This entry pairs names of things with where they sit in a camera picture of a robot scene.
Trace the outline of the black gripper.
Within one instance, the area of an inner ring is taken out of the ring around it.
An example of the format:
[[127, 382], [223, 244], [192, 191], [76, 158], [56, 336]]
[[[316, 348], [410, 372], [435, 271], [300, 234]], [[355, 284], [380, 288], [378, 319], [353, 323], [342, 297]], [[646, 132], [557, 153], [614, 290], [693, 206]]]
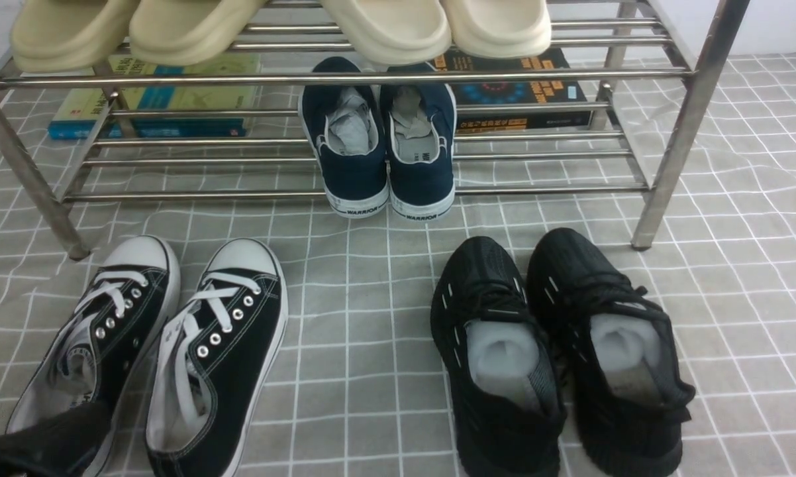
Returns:
[[113, 438], [113, 408], [75, 405], [0, 435], [0, 476], [98, 476]]

